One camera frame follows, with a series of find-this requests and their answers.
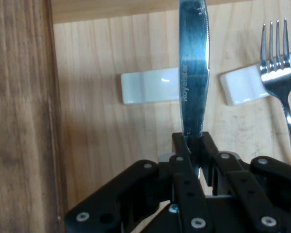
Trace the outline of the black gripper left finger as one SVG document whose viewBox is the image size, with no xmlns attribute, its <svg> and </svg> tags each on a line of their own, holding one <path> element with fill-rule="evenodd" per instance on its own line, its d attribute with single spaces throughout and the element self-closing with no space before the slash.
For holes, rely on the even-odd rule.
<svg viewBox="0 0 291 233">
<path fill-rule="evenodd" d="M 210 233 L 212 219 L 197 176 L 208 132 L 172 135 L 176 152 L 166 162 L 140 160 L 65 215 L 69 233 L 130 233 L 149 216 L 149 233 Z"/>
</svg>

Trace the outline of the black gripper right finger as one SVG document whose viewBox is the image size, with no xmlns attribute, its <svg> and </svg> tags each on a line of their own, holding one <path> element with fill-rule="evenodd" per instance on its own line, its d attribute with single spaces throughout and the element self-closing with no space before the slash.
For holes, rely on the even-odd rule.
<svg viewBox="0 0 291 233">
<path fill-rule="evenodd" d="M 254 233 L 291 233 L 291 165 L 259 156 L 245 163 L 201 137 L 201 168 L 212 193 L 230 195 L 236 212 Z"/>
</svg>

